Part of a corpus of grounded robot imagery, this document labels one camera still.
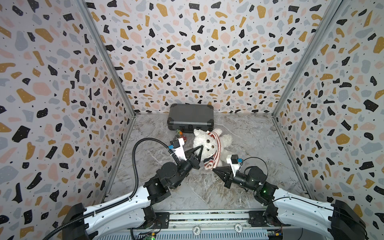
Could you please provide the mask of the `white teddy bear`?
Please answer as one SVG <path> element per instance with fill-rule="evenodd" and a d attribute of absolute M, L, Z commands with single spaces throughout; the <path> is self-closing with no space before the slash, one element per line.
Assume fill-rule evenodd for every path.
<path fill-rule="evenodd" d="M 221 140 L 221 162 L 218 167 L 222 167 L 224 164 L 227 163 L 227 155 L 231 155 L 232 153 L 227 150 L 233 142 L 233 137 L 231 135 L 223 135 L 223 131 L 221 129 L 213 129 L 213 131 L 217 132 L 220 135 Z M 208 133 L 210 131 L 203 131 L 199 129 L 194 129 L 194 141 L 193 141 L 193 147 L 198 147 L 200 145 L 204 146 L 204 150 L 202 153 L 202 160 L 205 161 L 205 159 L 209 158 L 215 150 L 212 150 L 211 148 L 215 148 L 216 141 L 208 136 Z"/>

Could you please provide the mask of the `red white striped knitted sweater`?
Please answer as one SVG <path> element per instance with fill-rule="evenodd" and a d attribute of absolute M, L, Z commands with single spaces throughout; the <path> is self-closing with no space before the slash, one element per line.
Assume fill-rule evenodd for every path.
<path fill-rule="evenodd" d="M 205 161 L 204 161 L 205 162 L 204 163 L 205 169 L 206 170 L 212 170 L 212 169 L 218 167 L 220 162 L 221 162 L 222 144 L 221 144 L 221 140 L 220 140 L 220 135 L 217 132 L 215 132 L 215 131 L 209 132 L 208 136 L 213 138 L 216 141 L 216 145 L 217 145 L 215 148 L 211 148 L 212 150 L 215 150 L 215 152 L 209 158 L 205 159 Z"/>

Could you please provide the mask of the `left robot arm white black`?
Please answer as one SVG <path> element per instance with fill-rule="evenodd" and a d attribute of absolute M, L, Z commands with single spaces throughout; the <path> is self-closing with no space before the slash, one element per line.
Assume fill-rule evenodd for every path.
<path fill-rule="evenodd" d="M 71 207 L 63 221 L 62 238 L 99 240 L 125 229 L 150 227 L 157 220 L 153 205 L 168 198 L 192 169 L 200 168 L 202 149 L 185 151 L 186 159 L 180 165 L 165 163 L 136 192 L 87 208 L 83 204 Z"/>

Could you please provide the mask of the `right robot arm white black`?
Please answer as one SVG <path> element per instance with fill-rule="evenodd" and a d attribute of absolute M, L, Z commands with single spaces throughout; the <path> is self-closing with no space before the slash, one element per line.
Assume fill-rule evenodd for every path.
<path fill-rule="evenodd" d="M 229 166 L 215 168 L 214 173 L 226 188 L 237 185 L 251 191 L 266 206 L 263 218 L 268 225 L 300 227 L 330 240 L 364 240 L 366 225 L 343 201 L 319 202 L 292 194 L 267 182 L 267 175 L 256 166 L 247 173 L 233 172 Z"/>

